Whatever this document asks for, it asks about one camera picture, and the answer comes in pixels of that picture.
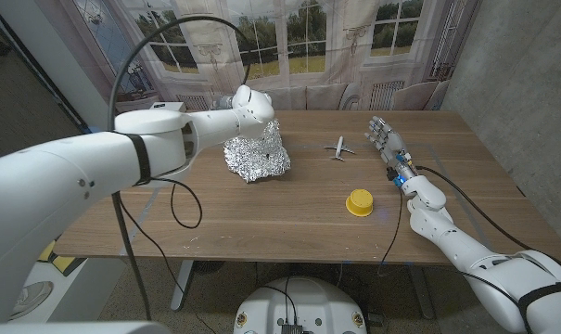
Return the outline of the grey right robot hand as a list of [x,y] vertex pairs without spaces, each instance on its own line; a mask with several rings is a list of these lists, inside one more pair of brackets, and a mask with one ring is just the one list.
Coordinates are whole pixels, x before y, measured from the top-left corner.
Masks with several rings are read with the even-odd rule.
[[395,186],[402,187],[406,181],[418,176],[402,137],[382,118],[374,116],[369,122],[369,133],[364,136],[378,150],[387,165],[387,178]]

